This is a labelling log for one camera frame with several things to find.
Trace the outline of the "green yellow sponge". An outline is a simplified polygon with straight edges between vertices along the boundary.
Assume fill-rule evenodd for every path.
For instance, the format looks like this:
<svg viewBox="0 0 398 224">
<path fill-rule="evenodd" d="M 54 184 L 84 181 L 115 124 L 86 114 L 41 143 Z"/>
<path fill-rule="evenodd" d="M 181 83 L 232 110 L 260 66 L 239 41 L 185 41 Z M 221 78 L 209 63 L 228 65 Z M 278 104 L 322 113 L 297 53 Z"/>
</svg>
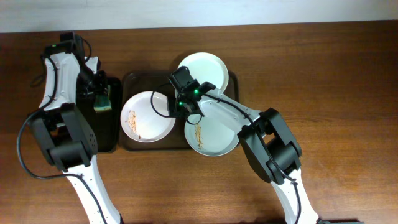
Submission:
<svg viewBox="0 0 398 224">
<path fill-rule="evenodd" d="M 99 93 L 95 96 L 93 108 L 96 113 L 104 112 L 112 108 L 110 100 L 110 92 L 111 92 L 111 87 L 108 85 L 103 93 Z"/>
</svg>

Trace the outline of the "pale blue plate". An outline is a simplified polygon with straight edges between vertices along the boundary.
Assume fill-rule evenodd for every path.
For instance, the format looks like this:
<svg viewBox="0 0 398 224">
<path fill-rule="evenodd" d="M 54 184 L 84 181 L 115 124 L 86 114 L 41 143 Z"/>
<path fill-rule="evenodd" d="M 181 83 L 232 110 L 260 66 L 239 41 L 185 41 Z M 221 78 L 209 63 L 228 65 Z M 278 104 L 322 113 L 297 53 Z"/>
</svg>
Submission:
<svg viewBox="0 0 398 224">
<path fill-rule="evenodd" d="M 222 156 L 238 144 L 237 135 L 215 119 L 193 114 L 184 126 L 185 139 L 192 149 L 204 156 Z"/>
</svg>

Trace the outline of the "pinkish white plate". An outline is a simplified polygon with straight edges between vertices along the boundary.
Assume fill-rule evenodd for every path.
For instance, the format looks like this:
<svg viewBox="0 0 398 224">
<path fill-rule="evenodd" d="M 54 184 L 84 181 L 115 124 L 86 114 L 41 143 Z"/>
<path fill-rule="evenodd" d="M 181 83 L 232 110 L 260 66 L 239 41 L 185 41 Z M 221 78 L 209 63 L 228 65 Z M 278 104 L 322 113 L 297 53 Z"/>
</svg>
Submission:
<svg viewBox="0 0 398 224">
<path fill-rule="evenodd" d="M 175 118 L 164 118 L 152 108 L 161 113 L 167 112 L 167 97 L 151 91 L 140 92 L 125 102 L 120 116 L 124 133 L 134 141 L 150 143 L 166 137 L 175 125 Z"/>
</svg>

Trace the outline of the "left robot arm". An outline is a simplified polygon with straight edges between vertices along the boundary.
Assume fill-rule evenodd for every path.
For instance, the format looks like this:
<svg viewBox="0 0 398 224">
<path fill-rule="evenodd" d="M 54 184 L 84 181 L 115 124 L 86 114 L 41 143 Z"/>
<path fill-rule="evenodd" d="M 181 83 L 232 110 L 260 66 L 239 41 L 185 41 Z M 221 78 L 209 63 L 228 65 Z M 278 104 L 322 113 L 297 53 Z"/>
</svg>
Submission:
<svg viewBox="0 0 398 224">
<path fill-rule="evenodd" d="M 120 79 L 107 77 L 89 43 L 74 32 L 40 56 L 45 92 L 23 125 L 31 130 L 45 160 L 75 189 L 90 223 L 122 223 L 98 169 L 98 154 L 113 152 L 118 141 Z"/>
</svg>

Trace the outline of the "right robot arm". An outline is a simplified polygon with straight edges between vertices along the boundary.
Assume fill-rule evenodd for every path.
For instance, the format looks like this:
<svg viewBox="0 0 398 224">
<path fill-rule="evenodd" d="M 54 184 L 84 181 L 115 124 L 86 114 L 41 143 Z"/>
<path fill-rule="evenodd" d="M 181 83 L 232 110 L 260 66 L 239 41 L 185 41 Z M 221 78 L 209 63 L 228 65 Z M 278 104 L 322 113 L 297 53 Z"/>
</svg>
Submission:
<svg viewBox="0 0 398 224">
<path fill-rule="evenodd" d="M 302 148 L 274 108 L 254 110 L 226 96 L 210 82 L 199 83 L 186 66 L 168 76 L 177 91 L 173 117 L 199 114 L 215 119 L 239 139 L 252 170 L 274 188 L 286 223 L 320 223 L 302 182 Z"/>
</svg>

